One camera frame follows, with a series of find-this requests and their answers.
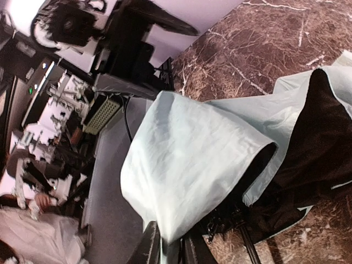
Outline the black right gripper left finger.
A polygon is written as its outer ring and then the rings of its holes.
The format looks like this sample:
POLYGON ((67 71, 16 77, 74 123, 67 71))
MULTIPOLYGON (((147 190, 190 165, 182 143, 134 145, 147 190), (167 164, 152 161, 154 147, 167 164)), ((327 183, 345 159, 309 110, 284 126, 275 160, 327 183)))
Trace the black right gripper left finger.
POLYGON ((147 225, 140 243, 139 263, 159 263, 161 251, 161 235, 157 222, 152 221, 147 225))

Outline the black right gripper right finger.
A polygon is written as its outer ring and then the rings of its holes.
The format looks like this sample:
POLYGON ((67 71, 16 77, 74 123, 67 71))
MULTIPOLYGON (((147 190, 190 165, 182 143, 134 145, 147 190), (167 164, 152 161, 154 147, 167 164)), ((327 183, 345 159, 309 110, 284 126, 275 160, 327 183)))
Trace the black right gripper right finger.
POLYGON ((187 234, 183 238, 183 263, 217 264, 201 235, 187 234))

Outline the mint green folding umbrella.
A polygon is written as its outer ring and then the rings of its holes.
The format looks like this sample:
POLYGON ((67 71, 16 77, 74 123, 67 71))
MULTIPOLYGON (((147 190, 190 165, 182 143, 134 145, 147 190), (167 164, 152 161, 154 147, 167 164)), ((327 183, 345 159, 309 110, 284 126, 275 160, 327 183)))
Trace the mint green folding umbrella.
POLYGON ((197 102, 161 92, 120 173, 144 231, 157 222, 159 263, 183 263, 183 238, 237 229, 255 244, 351 192, 351 53, 284 76, 269 95, 197 102))

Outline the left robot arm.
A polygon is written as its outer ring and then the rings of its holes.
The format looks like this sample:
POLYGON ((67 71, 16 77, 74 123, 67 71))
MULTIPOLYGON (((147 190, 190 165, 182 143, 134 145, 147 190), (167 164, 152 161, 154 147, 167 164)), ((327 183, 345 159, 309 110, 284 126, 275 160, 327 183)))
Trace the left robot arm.
POLYGON ((93 41, 93 75, 109 74, 145 83, 155 73, 149 62, 154 47, 146 42, 153 25, 176 34, 199 35, 198 29, 153 1, 117 1, 99 26, 105 10, 94 8, 90 1, 47 1, 31 22, 30 38, 48 54, 64 48, 86 48, 93 41))

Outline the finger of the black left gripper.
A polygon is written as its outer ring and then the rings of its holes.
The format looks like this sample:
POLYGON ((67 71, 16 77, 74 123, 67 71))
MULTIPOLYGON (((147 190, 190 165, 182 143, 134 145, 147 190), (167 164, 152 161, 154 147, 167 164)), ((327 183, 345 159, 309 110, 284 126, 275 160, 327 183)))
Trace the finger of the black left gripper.
POLYGON ((169 14, 159 6, 153 6, 150 10, 152 21, 166 31, 186 36, 197 36, 198 29, 187 22, 169 14))

